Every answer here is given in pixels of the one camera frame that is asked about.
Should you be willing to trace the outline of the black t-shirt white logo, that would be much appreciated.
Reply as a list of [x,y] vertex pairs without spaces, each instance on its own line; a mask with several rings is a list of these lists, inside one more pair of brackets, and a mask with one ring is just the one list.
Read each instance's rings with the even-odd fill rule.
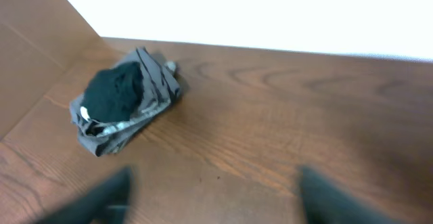
[[80,103],[85,120],[128,121],[143,99],[143,74],[138,62],[100,70],[89,82]]

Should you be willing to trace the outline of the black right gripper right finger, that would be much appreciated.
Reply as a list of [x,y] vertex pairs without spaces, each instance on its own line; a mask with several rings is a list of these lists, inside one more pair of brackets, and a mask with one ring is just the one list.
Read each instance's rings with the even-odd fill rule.
[[309,166],[300,168],[300,199],[308,224],[392,224],[398,221],[370,208]]

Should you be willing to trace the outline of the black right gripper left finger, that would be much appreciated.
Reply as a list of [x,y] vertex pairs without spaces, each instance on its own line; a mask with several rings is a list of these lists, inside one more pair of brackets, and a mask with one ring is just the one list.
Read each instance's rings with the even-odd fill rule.
[[36,224],[123,224],[130,207],[132,186],[133,169],[126,166]]

